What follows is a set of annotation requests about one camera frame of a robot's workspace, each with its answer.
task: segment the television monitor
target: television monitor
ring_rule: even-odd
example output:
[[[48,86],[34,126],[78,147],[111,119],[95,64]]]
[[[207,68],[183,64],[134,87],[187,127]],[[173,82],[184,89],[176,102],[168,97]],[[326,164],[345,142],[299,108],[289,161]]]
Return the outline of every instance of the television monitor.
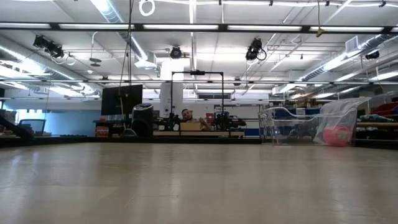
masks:
[[[102,92],[101,115],[131,114],[134,106],[142,103],[142,85],[105,88]]]

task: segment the wooden table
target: wooden table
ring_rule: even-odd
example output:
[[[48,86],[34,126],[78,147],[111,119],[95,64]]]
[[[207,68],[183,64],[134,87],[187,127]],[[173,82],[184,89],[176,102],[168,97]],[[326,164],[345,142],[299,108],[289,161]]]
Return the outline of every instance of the wooden table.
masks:
[[[154,131],[154,136],[244,136],[244,131]]]

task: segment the pole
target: pole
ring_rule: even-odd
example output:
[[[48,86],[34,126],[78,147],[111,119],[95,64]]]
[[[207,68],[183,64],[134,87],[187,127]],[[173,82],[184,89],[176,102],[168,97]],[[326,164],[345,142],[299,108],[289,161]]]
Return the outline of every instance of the pole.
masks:
[[[220,72],[221,75],[221,89],[222,89],[222,102],[221,102],[221,114],[224,116],[224,72]]]
[[[170,114],[171,113],[173,113],[173,75],[174,75],[174,72],[172,72],[172,81],[171,81],[171,87],[170,87],[170,92],[171,92],[171,94],[172,94],[172,96],[171,96],[171,107],[170,107]]]

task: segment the man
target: man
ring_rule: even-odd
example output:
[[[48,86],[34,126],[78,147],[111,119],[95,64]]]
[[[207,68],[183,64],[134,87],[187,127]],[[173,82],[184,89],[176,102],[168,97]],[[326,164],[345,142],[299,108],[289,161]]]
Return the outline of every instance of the man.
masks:
[[[192,111],[188,109],[184,109],[181,112],[182,118],[184,119],[184,122],[191,122],[191,123],[200,123],[200,129],[203,131],[211,131],[212,128],[209,124],[206,123],[206,121],[203,118],[192,118]]]

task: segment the ceiling duct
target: ceiling duct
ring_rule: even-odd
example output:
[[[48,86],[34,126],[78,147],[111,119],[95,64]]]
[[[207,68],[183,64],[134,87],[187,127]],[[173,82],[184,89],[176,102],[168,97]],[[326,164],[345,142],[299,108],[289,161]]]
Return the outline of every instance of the ceiling duct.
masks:
[[[0,54],[7,55],[10,61],[18,63],[21,69],[35,74],[51,73],[53,80],[85,80],[86,78],[74,73],[39,54],[27,50],[13,41],[0,36]],[[94,83],[79,83],[81,87],[91,88],[93,91],[101,90],[102,86]]]
[[[112,4],[112,0],[91,0],[94,6],[99,10],[102,16],[109,23],[122,23],[124,22],[120,14],[117,12],[115,7]],[[128,32],[118,32],[120,37],[123,38],[124,41],[129,43],[129,34]],[[144,52],[142,47],[137,43],[135,38],[131,36],[131,50],[135,53],[138,60],[148,60],[148,55]]]
[[[374,77],[369,78],[368,81],[376,82],[378,81],[377,77],[380,77],[380,81],[398,76],[398,65],[393,65],[392,67],[387,67],[380,70],[380,74]],[[369,88],[375,85],[339,85],[339,86],[326,86],[325,89],[322,90],[322,93],[339,93],[339,94],[346,94],[352,92],[354,90],[359,90],[363,88]]]
[[[325,62],[323,62],[321,65],[318,65],[315,68],[310,68],[310,69],[306,70],[303,73],[303,76],[301,76],[297,81],[309,81],[312,78],[315,78],[319,75],[329,72],[330,70],[332,70],[336,67],[339,67],[340,65],[346,63],[347,61],[351,60],[352,58],[355,58],[358,56],[363,56],[363,55],[370,53],[372,50],[374,50],[380,44],[384,43],[387,40],[390,40],[391,38],[393,38],[395,36],[396,35],[391,35],[391,34],[379,34],[375,37],[365,40],[362,44],[358,45],[356,50],[351,49],[349,52],[342,51],[337,54],[334,54],[333,56],[326,59]],[[286,92],[294,87],[295,87],[295,85],[283,85],[283,86],[274,87],[274,88],[275,88],[276,94],[278,94],[278,93]]]
[[[374,63],[374,64],[372,64],[372,65],[370,65],[368,67],[364,67],[364,68],[359,69],[359,70],[357,70],[355,72],[352,72],[350,74],[344,75],[344,76],[338,78],[335,81],[336,82],[341,82],[341,81],[344,81],[344,80],[352,79],[353,77],[355,77],[357,75],[364,74],[364,73],[367,73],[369,71],[375,70],[377,67],[383,66],[383,65],[385,65],[387,63],[391,63],[391,62],[393,62],[393,61],[395,61],[397,59],[398,59],[398,54],[394,55],[394,56],[391,56],[391,57],[389,57],[389,58],[387,58],[385,60],[376,62],[376,63]],[[363,78],[361,81],[362,82],[366,82],[366,81],[368,81],[368,79],[367,78]],[[314,95],[314,94],[318,93],[319,91],[329,90],[329,89],[334,88],[334,87],[335,87],[334,85],[329,84],[329,85],[322,85],[322,86],[319,86],[319,87],[307,88],[304,91],[304,93],[302,93],[301,97],[310,97],[311,95]]]

